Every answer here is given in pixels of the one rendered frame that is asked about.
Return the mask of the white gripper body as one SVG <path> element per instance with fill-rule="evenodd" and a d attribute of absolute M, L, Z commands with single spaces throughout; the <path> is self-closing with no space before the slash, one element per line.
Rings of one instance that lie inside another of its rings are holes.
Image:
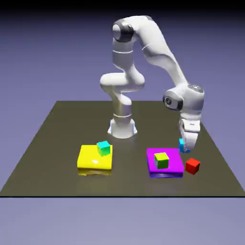
<path fill-rule="evenodd" d="M 179 129 L 184 150 L 193 150 L 200 133 L 200 120 L 180 119 Z"/>

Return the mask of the small blue cube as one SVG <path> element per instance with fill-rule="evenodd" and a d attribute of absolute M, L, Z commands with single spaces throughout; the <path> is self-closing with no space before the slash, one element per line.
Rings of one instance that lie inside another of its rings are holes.
<path fill-rule="evenodd" d="M 178 142 L 178 148 L 179 148 L 179 151 L 180 151 L 181 153 L 189 153 L 189 152 L 190 152 L 190 150 L 188 150 L 188 149 L 186 149 L 186 148 L 184 147 L 184 141 L 183 141 L 182 138 L 179 139 L 179 142 Z"/>

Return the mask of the small red cube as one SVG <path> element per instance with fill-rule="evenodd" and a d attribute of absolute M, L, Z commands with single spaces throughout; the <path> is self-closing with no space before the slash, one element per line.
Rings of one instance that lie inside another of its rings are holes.
<path fill-rule="evenodd" d="M 190 158 L 189 160 L 186 161 L 185 170 L 193 175 L 199 170 L 199 167 L 200 167 L 200 161 L 194 158 Z"/>

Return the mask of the small lime green cube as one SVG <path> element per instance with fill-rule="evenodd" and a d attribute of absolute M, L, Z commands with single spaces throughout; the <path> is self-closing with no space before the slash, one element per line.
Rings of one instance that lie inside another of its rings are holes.
<path fill-rule="evenodd" d="M 154 163 L 157 169 L 168 168 L 169 157 L 166 152 L 155 153 L 154 154 Z"/>

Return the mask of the small teal green cube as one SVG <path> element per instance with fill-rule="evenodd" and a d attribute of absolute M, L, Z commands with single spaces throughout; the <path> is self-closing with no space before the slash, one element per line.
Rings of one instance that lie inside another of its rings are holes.
<path fill-rule="evenodd" d="M 101 156 L 106 156 L 111 152 L 111 145 L 108 143 L 108 141 L 98 142 L 97 150 Z"/>

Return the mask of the large magenta box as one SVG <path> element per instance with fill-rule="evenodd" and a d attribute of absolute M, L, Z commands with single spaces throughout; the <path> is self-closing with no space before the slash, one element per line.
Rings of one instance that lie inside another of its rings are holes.
<path fill-rule="evenodd" d="M 166 153 L 169 162 L 168 168 L 157 169 L 154 163 L 154 154 Z M 148 148 L 146 150 L 147 163 L 150 173 L 173 173 L 173 174 L 183 174 L 184 166 L 177 148 Z"/>

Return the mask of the large yellow box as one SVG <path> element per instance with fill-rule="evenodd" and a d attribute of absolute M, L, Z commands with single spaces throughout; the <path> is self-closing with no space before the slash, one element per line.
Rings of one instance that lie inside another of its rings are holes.
<path fill-rule="evenodd" d="M 111 170 L 112 168 L 112 145 L 110 153 L 101 156 L 96 145 L 82 145 L 77 160 L 78 168 Z"/>

